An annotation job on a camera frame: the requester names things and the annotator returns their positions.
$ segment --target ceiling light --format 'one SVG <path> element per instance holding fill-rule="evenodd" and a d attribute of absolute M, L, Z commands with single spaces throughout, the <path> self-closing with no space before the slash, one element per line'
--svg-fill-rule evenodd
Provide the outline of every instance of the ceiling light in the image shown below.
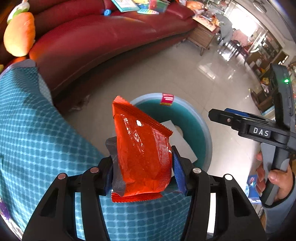
<path fill-rule="evenodd" d="M 264 14 L 267 12 L 266 8 L 264 7 L 264 3 L 262 1 L 259 2 L 257 0 L 254 0 L 253 5 L 259 12 Z"/>

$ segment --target metal screw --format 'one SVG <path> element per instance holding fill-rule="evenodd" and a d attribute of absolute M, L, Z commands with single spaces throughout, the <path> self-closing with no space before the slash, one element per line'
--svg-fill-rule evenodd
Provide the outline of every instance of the metal screw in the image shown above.
<path fill-rule="evenodd" d="M 66 174 L 65 174 L 65 173 L 60 173 L 60 174 L 57 176 L 57 178 L 60 179 L 60 180 L 64 179 L 65 177 L 66 177 Z"/>
<path fill-rule="evenodd" d="M 201 171 L 200 168 L 195 167 L 195 168 L 193 168 L 193 172 L 196 173 L 196 174 L 199 174 L 199 173 L 201 173 L 202 171 Z"/>
<path fill-rule="evenodd" d="M 232 177 L 230 174 L 226 174 L 226 175 L 225 175 L 225 179 L 228 180 L 228 181 L 231 181 L 232 178 L 233 178 L 233 177 Z"/>
<path fill-rule="evenodd" d="M 97 167 L 92 167 L 91 168 L 91 173 L 97 173 L 99 169 Z"/>

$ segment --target red label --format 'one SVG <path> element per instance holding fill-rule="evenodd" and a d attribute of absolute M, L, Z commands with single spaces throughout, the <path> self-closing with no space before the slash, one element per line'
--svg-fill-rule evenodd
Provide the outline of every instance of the red label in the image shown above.
<path fill-rule="evenodd" d="M 163 97 L 161 99 L 160 104 L 172 105 L 173 102 L 174 102 L 174 95 L 163 93 Z"/>

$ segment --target orange pillow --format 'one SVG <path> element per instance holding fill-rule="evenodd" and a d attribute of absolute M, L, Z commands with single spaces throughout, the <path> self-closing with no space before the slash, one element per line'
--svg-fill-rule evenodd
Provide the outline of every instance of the orange pillow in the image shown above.
<path fill-rule="evenodd" d="M 201 2 L 187 1 L 186 7 L 190 8 L 192 11 L 194 11 L 194 10 L 203 9 L 204 5 Z"/>
<path fill-rule="evenodd" d="M 4 45 L 13 56 L 21 57 L 29 53 L 35 41 L 34 16 L 30 12 L 16 15 L 4 33 Z"/>

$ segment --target teal patterned fabric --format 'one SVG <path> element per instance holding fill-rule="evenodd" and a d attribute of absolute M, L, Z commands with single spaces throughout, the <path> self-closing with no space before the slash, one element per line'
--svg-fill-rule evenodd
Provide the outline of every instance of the teal patterned fabric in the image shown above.
<path fill-rule="evenodd" d="M 40 93 L 32 62 L 0 77 L 0 196 L 22 230 L 59 173 L 81 174 L 103 158 Z M 172 185 L 162 198 L 146 202 L 113 203 L 110 194 L 100 197 L 111 240 L 179 240 L 190 197 L 176 189 Z M 77 234 L 83 239 L 80 194 L 75 207 Z"/>

